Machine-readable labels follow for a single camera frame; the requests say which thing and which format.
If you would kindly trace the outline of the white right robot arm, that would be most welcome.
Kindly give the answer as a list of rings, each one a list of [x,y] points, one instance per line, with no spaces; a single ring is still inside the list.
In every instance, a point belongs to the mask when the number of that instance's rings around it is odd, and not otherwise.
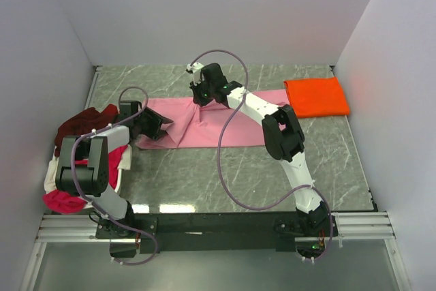
[[[274,105],[247,90],[246,85],[228,81],[217,63],[187,65],[191,74],[193,101],[199,106],[217,102],[232,110],[230,119],[242,113],[262,128],[264,146],[277,160],[291,185],[287,193],[294,196],[302,229],[307,234],[334,234],[330,207],[314,186],[305,156],[305,135],[290,105]]]

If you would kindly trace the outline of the pink t shirt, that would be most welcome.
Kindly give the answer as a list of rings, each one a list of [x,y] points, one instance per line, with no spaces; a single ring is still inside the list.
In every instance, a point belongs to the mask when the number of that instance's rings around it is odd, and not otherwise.
[[[142,136],[136,141],[140,149],[215,148],[224,123],[233,113],[222,104],[211,102],[205,107],[189,97],[150,99],[148,107],[173,120],[162,126],[167,134],[157,141]],[[257,147],[264,145],[262,126],[238,112],[231,120],[221,143],[222,147]]]

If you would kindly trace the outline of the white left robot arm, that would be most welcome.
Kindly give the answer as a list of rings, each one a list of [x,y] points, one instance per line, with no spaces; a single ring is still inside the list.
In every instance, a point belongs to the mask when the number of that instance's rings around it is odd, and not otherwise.
[[[87,132],[68,132],[59,153],[57,189],[90,204],[107,237],[141,235],[132,205],[110,185],[109,154],[138,136],[160,140],[167,135],[161,127],[173,122],[139,101],[122,101],[108,121],[90,127]]]

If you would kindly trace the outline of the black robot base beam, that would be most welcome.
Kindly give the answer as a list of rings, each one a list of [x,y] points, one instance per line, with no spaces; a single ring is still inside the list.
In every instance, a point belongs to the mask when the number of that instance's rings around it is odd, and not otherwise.
[[[99,219],[97,240],[120,240],[111,254],[132,257],[134,251],[217,251],[274,249],[318,257],[328,237],[337,236],[334,218],[311,224],[296,211],[257,213],[137,214],[134,230]]]

